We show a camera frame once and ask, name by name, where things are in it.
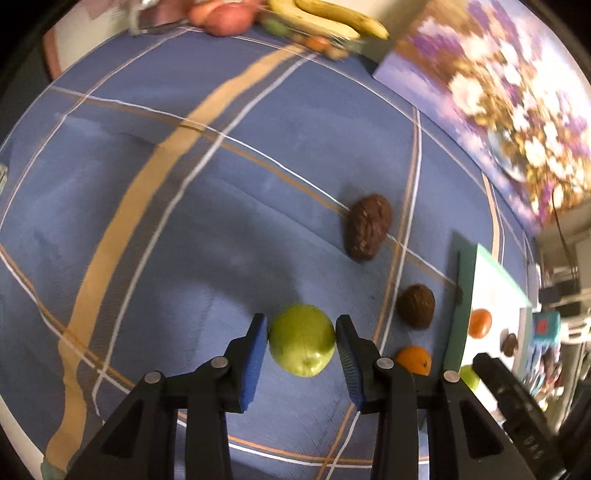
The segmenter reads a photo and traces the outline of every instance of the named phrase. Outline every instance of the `small green apple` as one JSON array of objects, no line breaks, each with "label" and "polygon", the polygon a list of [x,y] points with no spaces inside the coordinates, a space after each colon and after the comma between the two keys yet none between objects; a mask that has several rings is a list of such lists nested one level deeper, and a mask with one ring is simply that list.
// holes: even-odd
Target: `small green apple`
[{"label": "small green apple", "polygon": [[473,392],[478,388],[480,383],[480,377],[476,375],[476,372],[471,365],[464,365],[460,369],[460,378],[468,385],[468,388]]},{"label": "small green apple", "polygon": [[313,377],[335,352],[335,328],[319,308],[295,304],[271,323],[269,349],[282,369],[299,377]]}]

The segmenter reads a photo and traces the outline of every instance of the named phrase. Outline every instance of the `teal box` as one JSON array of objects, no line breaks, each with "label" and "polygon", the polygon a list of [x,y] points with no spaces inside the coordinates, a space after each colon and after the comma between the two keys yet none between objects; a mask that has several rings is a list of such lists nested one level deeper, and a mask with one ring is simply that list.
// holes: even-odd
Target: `teal box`
[{"label": "teal box", "polygon": [[558,343],[560,340],[560,313],[540,312],[533,314],[534,342]]}]

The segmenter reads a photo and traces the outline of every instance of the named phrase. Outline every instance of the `blue gripper pad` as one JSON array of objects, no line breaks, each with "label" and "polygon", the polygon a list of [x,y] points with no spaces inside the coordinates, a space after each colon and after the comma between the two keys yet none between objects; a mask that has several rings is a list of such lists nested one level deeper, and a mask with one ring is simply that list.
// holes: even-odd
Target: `blue gripper pad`
[{"label": "blue gripper pad", "polygon": [[337,319],[335,331],[340,364],[345,375],[349,397],[355,407],[360,410],[365,400],[363,397],[362,373],[355,359],[353,345],[351,344],[351,341],[355,341],[355,338],[359,340],[359,337],[348,315],[341,315]]},{"label": "blue gripper pad", "polygon": [[242,391],[240,407],[246,410],[255,397],[256,385],[261,374],[262,360],[267,350],[267,319],[257,313],[246,334],[249,339],[249,352],[242,371]]}]

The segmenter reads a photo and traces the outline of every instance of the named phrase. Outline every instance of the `large walnut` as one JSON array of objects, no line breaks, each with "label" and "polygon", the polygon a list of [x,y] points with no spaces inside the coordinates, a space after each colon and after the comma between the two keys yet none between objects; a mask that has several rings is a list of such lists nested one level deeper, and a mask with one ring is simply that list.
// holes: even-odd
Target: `large walnut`
[{"label": "large walnut", "polygon": [[371,260],[392,226],[392,207],[374,193],[361,199],[349,212],[345,229],[345,250],[357,261]]}]

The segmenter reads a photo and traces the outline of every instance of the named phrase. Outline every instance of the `fruit bowl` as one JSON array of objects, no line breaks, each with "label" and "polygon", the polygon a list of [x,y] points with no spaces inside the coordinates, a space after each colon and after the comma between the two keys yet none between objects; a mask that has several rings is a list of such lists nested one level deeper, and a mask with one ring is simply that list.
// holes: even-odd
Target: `fruit bowl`
[{"label": "fruit bowl", "polygon": [[331,60],[343,60],[349,56],[349,53],[359,53],[363,46],[363,40],[358,38],[326,35],[313,27],[306,29],[300,25],[296,27],[266,7],[260,7],[256,21],[267,33],[305,46]]}]

